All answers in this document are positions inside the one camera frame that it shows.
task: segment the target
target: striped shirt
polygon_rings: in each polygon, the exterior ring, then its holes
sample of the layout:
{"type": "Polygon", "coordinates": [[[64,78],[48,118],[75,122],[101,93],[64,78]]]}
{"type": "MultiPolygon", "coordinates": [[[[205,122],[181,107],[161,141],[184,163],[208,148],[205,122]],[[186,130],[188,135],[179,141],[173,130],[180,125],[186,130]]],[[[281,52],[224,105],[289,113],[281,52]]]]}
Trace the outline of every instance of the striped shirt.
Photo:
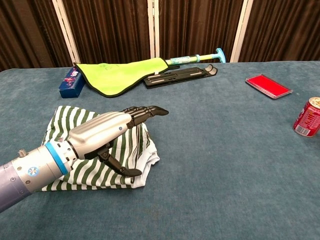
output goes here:
{"type": "MultiPolygon", "coordinates": [[[[50,140],[61,141],[68,137],[71,129],[99,114],[73,106],[59,106],[48,124],[42,140],[42,145],[50,140]]],[[[109,153],[122,166],[137,168],[142,175],[124,177],[101,163],[98,157],[94,159],[76,160],[73,169],[67,175],[60,177],[41,191],[64,190],[97,190],[138,188],[146,184],[151,166],[159,160],[155,144],[151,140],[144,123],[127,130],[114,140],[109,153]]]]}

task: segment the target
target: dark curtain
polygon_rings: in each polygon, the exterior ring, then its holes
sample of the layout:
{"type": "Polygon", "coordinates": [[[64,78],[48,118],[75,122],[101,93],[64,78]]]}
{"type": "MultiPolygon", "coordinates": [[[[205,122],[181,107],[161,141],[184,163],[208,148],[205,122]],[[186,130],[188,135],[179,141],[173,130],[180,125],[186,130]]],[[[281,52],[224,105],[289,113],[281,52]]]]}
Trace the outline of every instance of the dark curtain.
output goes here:
{"type": "Polygon", "coordinates": [[[0,71],[72,65],[52,0],[1,0],[0,46],[0,71]]]}
{"type": "Polygon", "coordinates": [[[160,56],[207,55],[222,48],[228,62],[242,4],[243,0],[160,0],[160,56]]]}
{"type": "Polygon", "coordinates": [[[147,0],[63,3],[82,63],[130,63],[150,58],[147,0]]]}
{"type": "Polygon", "coordinates": [[[320,0],[253,1],[239,62],[320,60],[320,0]]]}

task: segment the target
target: coca-cola can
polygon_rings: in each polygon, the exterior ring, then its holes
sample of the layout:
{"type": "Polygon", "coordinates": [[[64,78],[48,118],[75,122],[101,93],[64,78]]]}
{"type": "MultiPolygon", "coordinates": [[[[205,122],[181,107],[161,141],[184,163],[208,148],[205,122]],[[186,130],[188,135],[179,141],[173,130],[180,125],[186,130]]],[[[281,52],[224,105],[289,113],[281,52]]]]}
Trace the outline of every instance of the coca-cola can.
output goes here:
{"type": "Polygon", "coordinates": [[[320,97],[311,97],[293,124],[293,130],[302,136],[313,137],[320,129],[320,97]]]}

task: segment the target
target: small box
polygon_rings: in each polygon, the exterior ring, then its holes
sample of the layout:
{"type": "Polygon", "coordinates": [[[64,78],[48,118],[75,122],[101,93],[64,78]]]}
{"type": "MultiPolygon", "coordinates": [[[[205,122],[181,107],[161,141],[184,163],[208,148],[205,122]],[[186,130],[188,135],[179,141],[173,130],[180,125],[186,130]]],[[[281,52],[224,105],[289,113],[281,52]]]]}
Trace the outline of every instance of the small box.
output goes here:
{"type": "Polygon", "coordinates": [[[75,66],[72,67],[59,86],[61,97],[64,99],[79,97],[85,83],[85,78],[80,71],[75,66]]]}

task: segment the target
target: robotic arm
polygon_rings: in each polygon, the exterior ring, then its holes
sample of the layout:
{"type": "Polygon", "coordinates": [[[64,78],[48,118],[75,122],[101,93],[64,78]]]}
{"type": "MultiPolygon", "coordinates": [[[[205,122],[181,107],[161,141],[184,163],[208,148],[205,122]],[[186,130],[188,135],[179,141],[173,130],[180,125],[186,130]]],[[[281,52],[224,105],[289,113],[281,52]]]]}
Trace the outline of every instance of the robotic arm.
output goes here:
{"type": "Polygon", "coordinates": [[[101,114],[69,131],[63,142],[50,141],[30,152],[20,150],[19,157],[0,166],[0,213],[36,190],[72,170],[77,159],[99,160],[125,177],[142,174],[138,169],[121,166],[109,154],[114,140],[148,118],[169,112],[158,106],[130,107],[121,112],[101,114]]]}

